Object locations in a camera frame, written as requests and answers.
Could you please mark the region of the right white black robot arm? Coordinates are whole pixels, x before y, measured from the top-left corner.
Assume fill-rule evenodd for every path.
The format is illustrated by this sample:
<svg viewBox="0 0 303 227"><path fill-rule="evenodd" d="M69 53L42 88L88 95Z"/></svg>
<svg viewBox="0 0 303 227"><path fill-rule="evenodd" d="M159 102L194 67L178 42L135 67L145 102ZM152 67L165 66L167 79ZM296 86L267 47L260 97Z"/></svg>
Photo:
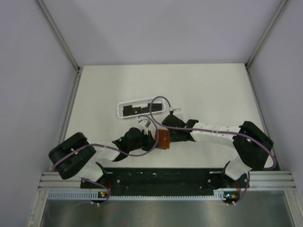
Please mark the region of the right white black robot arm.
<svg viewBox="0 0 303 227"><path fill-rule="evenodd" d="M269 157L273 160L270 169L276 166L271 153L272 139L250 121L240 126L219 126L194 119L184 122L170 113L161 126L169 130L172 142L211 142L235 149L238 156L227 163L221 175L221 182L226 187L234 186L243 174L251 170L264 170Z"/></svg>

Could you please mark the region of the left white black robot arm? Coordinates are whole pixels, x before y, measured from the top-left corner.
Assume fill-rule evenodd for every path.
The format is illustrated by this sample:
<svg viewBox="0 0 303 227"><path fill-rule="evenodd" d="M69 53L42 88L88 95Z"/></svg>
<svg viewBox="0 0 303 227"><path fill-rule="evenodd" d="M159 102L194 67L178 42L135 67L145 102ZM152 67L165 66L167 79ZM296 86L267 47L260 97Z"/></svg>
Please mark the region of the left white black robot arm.
<svg viewBox="0 0 303 227"><path fill-rule="evenodd" d="M141 157L154 150L159 141L156 132L144 132L136 127L130 128L124 136L110 143L89 143L82 132L77 132L53 148L48 157L53 170L64 180L74 176L88 178L96 187L107 183L107 175L101 168L102 160L121 161L127 157Z"/></svg>

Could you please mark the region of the brown leather card holder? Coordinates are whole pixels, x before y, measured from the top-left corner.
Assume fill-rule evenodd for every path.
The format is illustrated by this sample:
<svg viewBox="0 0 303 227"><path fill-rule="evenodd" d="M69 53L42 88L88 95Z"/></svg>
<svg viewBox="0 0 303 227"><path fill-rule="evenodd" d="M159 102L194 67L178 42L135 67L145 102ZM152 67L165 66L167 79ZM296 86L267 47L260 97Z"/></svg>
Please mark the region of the brown leather card holder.
<svg viewBox="0 0 303 227"><path fill-rule="evenodd" d="M170 134L168 130L157 130L155 136L158 137L158 143L156 148L167 150L170 146Z"/></svg>

